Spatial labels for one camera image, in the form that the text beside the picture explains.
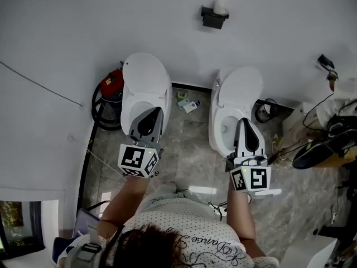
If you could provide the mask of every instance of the wall-mounted holder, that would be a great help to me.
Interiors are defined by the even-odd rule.
[[[213,12],[213,8],[207,8],[202,6],[201,16],[203,17],[203,25],[205,27],[222,29],[223,22],[229,18],[229,14],[227,15],[218,15]]]
[[[321,55],[318,59],[317,62],[325,69],[329,72],[329,74],[327,75],[327,80],[336,80],[339,79],[339,76],[337,74],[337,72],[335,71],[335,65],[334,63],[329,60],[327,57],[325,57],[324,55]]]

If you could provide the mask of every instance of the yellow object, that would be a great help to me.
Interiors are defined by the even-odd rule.
[[[345,150],[345,156],[340,157],[338,154],[333,154],[327,160],[319,163],[315,167],[318,168],[331,168],[339,167],[347,163],[351,163],[356,159],[357,156],[357,147],[352,147]]]
[[[177,101],[182,101],[187,97],[187,92],[185,91],[179,91],[177,93]]]

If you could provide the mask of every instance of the toilet lid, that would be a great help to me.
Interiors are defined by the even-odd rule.
[[[263,80],[260,71],[250,66],[244,66],[233,71],[223,81],[219,90],[220,106],[251,107],[263,90]]]
[[[161,62],[150,54],[138,52],[123,65],[123,79],[131,93],[145,92],[164,95],[168,76]]]

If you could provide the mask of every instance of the human arm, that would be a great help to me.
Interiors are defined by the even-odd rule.
[[[335,79],[330,79],[329,80],[329,86],[330,86],[330,89],[332,90],[332,92],[335,91]]]
[[[120,226],[133,217],[148,185],[149,179],[128,176],[124,187],[103,212],[97,226],[98,235],[110,238]]]
[[[255,224],[247,194],[236,192],[231,180],[228,189],[227,224],[238,235],[251,258],[265,256],[256,243]]]

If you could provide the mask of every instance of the window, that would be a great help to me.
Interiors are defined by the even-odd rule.
[[[0,200],[0,259],[9,259],[44,249],[41,202]]]

